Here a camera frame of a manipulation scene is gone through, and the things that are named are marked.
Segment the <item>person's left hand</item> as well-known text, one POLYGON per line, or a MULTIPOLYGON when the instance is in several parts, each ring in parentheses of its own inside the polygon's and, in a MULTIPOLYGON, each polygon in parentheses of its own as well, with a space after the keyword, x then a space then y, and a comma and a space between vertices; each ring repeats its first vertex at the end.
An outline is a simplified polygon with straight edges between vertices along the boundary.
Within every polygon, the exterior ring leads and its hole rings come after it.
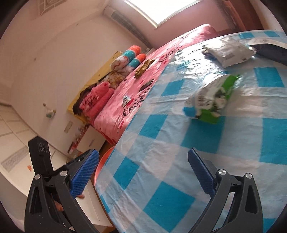
POLYGON ((64 212, 66 209, 68 209, 69 204, 73 204, 75 199, 73 197, 68 196, 67 198, 63 198, 58 201, 54 201, 55 207, 59 212, 64 212))

